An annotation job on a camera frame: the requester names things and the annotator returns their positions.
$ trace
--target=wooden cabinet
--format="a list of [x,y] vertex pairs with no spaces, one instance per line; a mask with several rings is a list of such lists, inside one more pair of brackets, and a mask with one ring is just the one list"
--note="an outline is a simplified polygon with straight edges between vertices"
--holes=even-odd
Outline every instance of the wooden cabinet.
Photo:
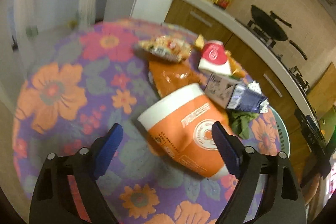
[[318,118],[326,114],[336,103],[336,68],[334,63],[329,65],[322,78],[308,93],[307,98]]
[[286,125],[291,146],[290,162],[298,178],[302,176],[310,151],[301,134],[300,124],[294,116],[298,108],[286,87],[268,65],[242,40],[233,35],[225,48],[232,53],[248,74],[259,82],[261,90],[268,97],[270,105],[278,112]]
[[219,40],[224,44],[232,36],[232,32],[218,21],[183,0],[173,0],[165,22],[201,34],[206,40]]
[[241,39],[233,35],[226,43],[225,49],[232,53],[248,74],[259,82],[263,93],[268,97],[270,105],[279,113],[288,133],[299,128],[299,122],[294,116],[298,106],[286,87],[282,84],[268,65]]

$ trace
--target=red flower pattern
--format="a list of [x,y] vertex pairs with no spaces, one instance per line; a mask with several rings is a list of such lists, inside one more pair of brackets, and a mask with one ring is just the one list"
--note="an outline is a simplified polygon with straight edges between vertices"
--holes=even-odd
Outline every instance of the red flower pattern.
[[24,139],[18,138],[16,140],[16,145],[14,151],[17,153],[19,159],[27,158],[27,143]]
[[93,115],[95,116],[95,118],[97,118],[98,120],[100,120],[101,117],[102,117],[101,112],[98,112],[98,111],[96,111],[96,110],[93,110],[93,111],[92,111],[92,114],[93,114]]
[[84,126],[83,126],[83,133],[85,135],[90,135],[93,131],[93,127],[92,125],[89,125],[88,123],[86,123]]
[[131,79],[126,77],[125,74],[120,74],[120,75],[114,75],[113,80],[111,81],[111,85],[113,86],[119,86],[121,87],[123,90],[125,90],[127,83],[130,81]]
[[85,115],[85,114],[81,114],[81,115],[80,115],[80,121],[81,121],[81,122],[86,122],[86,121],[87,121],[87,115]]
[[133,57],[132,45],[138,38],[114,24],[104,24],[101,32],[89,32],[80,37],[85,45],[83,58],[94,61],[108,55],[111,61],[126,62]]
[[234,175],[228,174],[220,179],[223,187],[228,188],[224,194],[226,200],[229,200],[236,188],[238,180]]
[[79,149],[81,149],[82,141],[81,140],[75,140],[73,143],[68,143],[64,146],[63,151],[64,153],[69,156],[75,154]]

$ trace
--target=pan handle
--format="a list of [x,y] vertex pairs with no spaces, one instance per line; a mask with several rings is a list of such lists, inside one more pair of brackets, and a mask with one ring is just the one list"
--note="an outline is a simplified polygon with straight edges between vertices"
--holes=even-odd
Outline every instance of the pan handle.
[[283,24],[287,25],[291,29],[293,28],[292,24],[289,24],[287,21],[283,20],[281,17],[279,17],[278,15],[276,15],[275,13],[273,13],[273,11],[271,11],[270,13],[271,13],[270,17],[273,18],[274,20],[276,20],[276,19],[280,20]]
[[299,53],[303,56],[303,58],[307,61],[308,60],[308,57],[306,56],[306,54],[303,52],[303,50],[301,50],[301,48],[296,44],[294,43],[292,40],[289,41],[289,43],[294,46],[295,49],[297,49],[299,51]]

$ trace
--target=plastic wrapper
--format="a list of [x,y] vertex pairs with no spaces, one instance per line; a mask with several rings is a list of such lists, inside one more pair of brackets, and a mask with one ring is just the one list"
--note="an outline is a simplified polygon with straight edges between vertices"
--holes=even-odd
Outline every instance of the plastic wrapper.
[[194,46],[197,50],[199,50],[201,52],[203,47],[204,47],[204,44],[205,44],[204,37],[200,34],[197,37]]
[[234,58],[231,56],[230,51],[225,51],[225,53],[231,67],[231,76],[239,79],[244,78],[246,76],[246,71],[236,60],[234,60]]
[[247,88],[233,78],[212,74],[204,90],[205,94],[225,109],[260,113],[262,103],[267,99]]
[[188,65],[183,63],[165,64],[150,61],[149,70],[157,93],[161,98],[186,85],[201,82],[199,76]]
[[153,40],[140,41],[138,45],[156,57],[175,63],[189,58],[192,50],[186,41],[168,35]]

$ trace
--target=food package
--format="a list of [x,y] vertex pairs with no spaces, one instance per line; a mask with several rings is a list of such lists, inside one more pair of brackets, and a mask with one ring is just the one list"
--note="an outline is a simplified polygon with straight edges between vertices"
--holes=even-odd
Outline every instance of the food package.
[[212,180],[228,174],[212,139],[211,129],[220,121],[233,135],[224,117],[198,84],[171,93],[142,113],[138,121],[175,161]]
[[[249,83],[247,85],[247,87],[250,89],[250,90],[253,90],[254,92],[258,93],[258,94],[262,94],[261,92],[261,87],[259,85],[259,83],[257,83],[256,81],[253,81],[252,83]],[[259,107],[259,112],[260,113],[267,113],[268,112],[268,106],[269,106],[269,102],[268,102],[268,99],[266,99],[265,101],[263,101],[261,104],[260,104],[260,107]]]
[[140,41],[138,45],[152,55],[175,63],[189,58],[192,50],[186,41],[168,35],[154,40]]
[[205,94],[224,109],[260,113],[267,99],[230,77],[212,74],[204,90]]
[[231,52],[225,51],[225,54],[230,64],[231,76],[238,79],[244,78],[246,76],[246,71],[241,67],[241,65],[236,60],[233,59],[233,57],[231,56]]
[[161,98],[166,97],[181,87],[199,83],[199,76],[183,63],[165,64],[157,61],[149,62],[154,85]]
[[208,75],[231,75],[230,63],[221,41],[212,40],[205,43],[198,69]]
[[194,46],[197,50],[201,52],[204,48],[204,44],[205,44],[204,37],[200,34],[195,40]]

